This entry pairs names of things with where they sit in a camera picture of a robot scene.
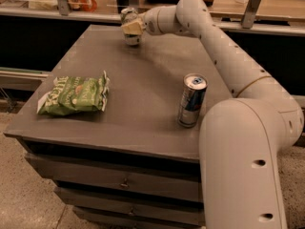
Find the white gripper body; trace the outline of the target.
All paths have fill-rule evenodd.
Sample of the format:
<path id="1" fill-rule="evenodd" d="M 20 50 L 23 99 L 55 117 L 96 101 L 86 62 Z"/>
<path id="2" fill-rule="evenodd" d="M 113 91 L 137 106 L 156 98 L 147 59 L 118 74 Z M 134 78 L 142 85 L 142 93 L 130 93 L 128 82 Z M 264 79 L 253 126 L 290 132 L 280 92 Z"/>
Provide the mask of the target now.
<path id="1" fill-rule="evenodd" d="M 158 9 L 147 10 L 143 15 L 145 29 L 149 34 L 157 35 L 159 33 L 157 26 L 157 15 Z"/>

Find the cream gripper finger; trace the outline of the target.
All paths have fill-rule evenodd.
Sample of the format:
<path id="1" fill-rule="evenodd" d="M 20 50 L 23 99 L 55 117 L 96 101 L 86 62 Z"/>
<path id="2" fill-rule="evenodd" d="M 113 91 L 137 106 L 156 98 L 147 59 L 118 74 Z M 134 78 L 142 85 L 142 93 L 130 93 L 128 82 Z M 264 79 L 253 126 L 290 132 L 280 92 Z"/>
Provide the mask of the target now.
<path id="1" fill-rule="evenodd" d="M 135 18 L 131 21 L 124 21 L 121 29 L 128 35 L 141 35 L 145 30 L 145 25 L 141 18 Z"/>

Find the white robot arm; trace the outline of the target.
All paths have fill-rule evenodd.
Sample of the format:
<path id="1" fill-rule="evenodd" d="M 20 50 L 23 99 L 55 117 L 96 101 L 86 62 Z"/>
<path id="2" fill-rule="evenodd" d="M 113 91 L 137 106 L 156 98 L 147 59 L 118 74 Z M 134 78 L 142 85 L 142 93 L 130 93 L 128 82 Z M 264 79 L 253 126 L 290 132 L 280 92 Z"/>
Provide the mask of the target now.
<path id="1" fill-rule="evenodd" d="M 128 18 L 126 34 L 191 33 L 231 98 L 205 114 L 199 159 L 207 229 L 287 229 L 279 151 L 302 134 L 295 99 L 213 21 L 203 0 L 179 0 Z"/>

